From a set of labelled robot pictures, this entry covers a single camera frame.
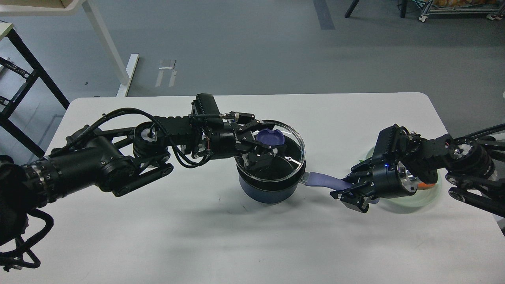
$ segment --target white table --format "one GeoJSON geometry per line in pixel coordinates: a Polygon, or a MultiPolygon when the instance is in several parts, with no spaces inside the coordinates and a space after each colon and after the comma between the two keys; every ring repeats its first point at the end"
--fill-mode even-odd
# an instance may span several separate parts
{"type": "Polygon", "coordinates": [[[69,16],[77,13],[79,7],[82,6],[86,16],[88,17],[93,29],[95,30],[102,47],[104,48],[107,57],[112,63],[112,67],[121,85],[118,89],[118,97],[126,97],[130,88],[133,73],[137,66],[139,54],[131,54],[128,64],[125,68],[121,57],[119,56],[116,45],[112,41],[109,30],[105,25],[98,6],[93,0],[72,0],[65,8],[48,8],[36,6],[19,6],[19,5],[2,5],[0,4],[0,16],[69,16]]]}
{"type": "MultiPolygon", "coordinates": [[[[50,145],[102,113],[137,107],[183,116],[194,97],[88,98],[72,102],[50,145]]],[[[349,173],[398,123],[424,137],[446,130],[421,93],[216,97],[221,112],[244,111],[297,129],[307,171],[349,173]]],[[[103,129],[135,126],[121,117],[103,129]]],[[[503,283],[505,238],[491,214],[451,198],[411,214],[381,203],[367,214],[299,185],[277,205],[250,199],[232,159],[198,169],[172,163],[167,177],[121,198],[95,187],[44,211],[55,226],[34,252],[40,268],[2,274],[2,283],[503,283]]]]}

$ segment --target purple lid handle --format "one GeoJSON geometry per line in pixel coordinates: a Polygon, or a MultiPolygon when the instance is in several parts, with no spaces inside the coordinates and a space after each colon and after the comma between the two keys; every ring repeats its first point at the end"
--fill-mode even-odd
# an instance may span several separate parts
{"type": "Polygon", "coordinates": [[[308,174],[306,186],[322,186],[332,190],[342,191],[352,186],[352,183],[345,182],[333,176],[322,173],[310,172],[308,174]]]}

